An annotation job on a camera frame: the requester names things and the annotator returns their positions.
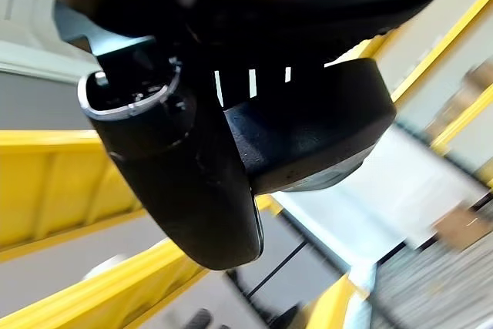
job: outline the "yellow handrail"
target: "yellow handrail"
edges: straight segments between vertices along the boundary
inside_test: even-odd
[[[397,107],[414,91],[423,81],[427,72],[440,60],[444,52],[453,46],[459,36],[471,27],[480,12],[491,4],[491,0],[477,0],[458,22],[450,29],[445,37],[431,50],[431,52],[418,64],[413,72],[394,90],[391,94],[392,100]]]
[[[206,270],[167,240],[98,276],[0,319],[0,329],[112,329],[164,307]]]
[[[441,154],[448,152],[448,144],[473,119],[493,102],[493,85],[490,85],[467,109],[462,112],[445,130],[431,142],[431,148]]]

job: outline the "gray floor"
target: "gray floor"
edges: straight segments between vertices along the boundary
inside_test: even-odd
[[[493,220],[493,202],[479,213]],[[440,242],[401,250],[379,268],[377,296],[405,327],[476,328],[493,317],[493,233],[460,253]]]

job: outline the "yellow metal beam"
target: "yellow metal beam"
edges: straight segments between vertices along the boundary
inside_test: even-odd
[[[307,329],[343,329],[347,305],[354,293],[363,295],[363,299],[367,297],[365,292],[354,286],[347,275],[343,275],[318,298]]]
[[[439,153],[448,152],[448,143],[456,137],[473,119],[493,102],[493,85],[490,85],[459,117],[431,142],[431,148]]]
[[[177,262],[186,268],[175,276],[172,272]],[[157,281],[167,277],[170,282],[170,289],[159,300],[161,309],[205,273],[167,240],[111,270],[3,317],[0,329],[107,328],[116,318],[124,327],[155,309],[151,300]]]
[[[55,234],[52,237],[35,242],[22,243],[19,245],[6,247],[4,249],[0,249],[0,263],[25,256],[26,254],[38,252],[40,250],[44,250],[45,248],[54,247],[57,244],[69,242],[70,240],[84,237],[85,235],[95,233],[96,231],[104,230],[108,227],[114,227],[121,223],[126,223],[139,217],[144,217],[145,215],[147,215],[147,211],[137,210],[131,213],[124,213],[114,216],[107,220],[98,221],[97,223],[86,227],[77,227],[73,230],[64,231],[59,234]]]
[[[424,78],[441,60],[445,52],[448,51],[459,40],[460,35],[475,24],[480,13],[484,12],[491,0],[477,0],[459,21],[450,29],[445,37],[431,50],[431,52],[418,64],[414,71],[395,89],[391,94],[392,100],[397,107],[401,106],[406,99],[423,82]]]

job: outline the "yellow barrier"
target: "yellow barrier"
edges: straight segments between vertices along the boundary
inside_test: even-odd
[[[423,83],[425,76],[431,68],[440,61],[446,51],[448,51],[461,34],[467,31],[479,19],[491,0],[477,0],[458,22],[450,29],[445,37],[431,50],[431,52],[418,64],[414,71],[398,86],[391,94],[392,100],[399,108],[411,93]]]
[[[367,294],[355,287],[346,275],[325,291],[315,303],[307,329],[343,329],[347,305],[353,294]]]
[[[445,130],[431,142],[431,148],[440,154],[446,154],[448,144],[456,137],[473,119],[493,102],[493,85],[490,85],[459,117],[448,125]]]
[[[92,130],[0,131],[0,163],[0,260],[25,243],[144,214]]]
[[[204,274],[167,240],[0,319],[0,329],[137,327],[143,313],[163,308]]]

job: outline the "white wall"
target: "white wall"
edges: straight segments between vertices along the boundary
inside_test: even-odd
[[[360,169],[315,192],[275,193],[279,202],[350,265],[375,263],[401,241],[419,247],[433,223],[488,189],[392,126]]]
[[[489,191],[396,126],[337,187],[362,200],[414,247],[432,237],[433,223],[458,203],[471,206]]]
[[[477,25],[454,44],[428,73],[421,88],[400,108],[397,119],[423,130],[442,106],[460,89],[468,70],[493,56],[493,12],[478,20]]]
[[[165,237],[150,217],[122,223],[0,264],[0,317],[78,283],[116,254],[134,256]]]
[[[401,26],[403,32],[378,55],[377,63],[389,90],[394,91],[475,1],[434,0]]]
[[[468,170],[479,170],[493,157],[492,127],[493,105],[490,104],[448,144],[454,158],[457,157]]]

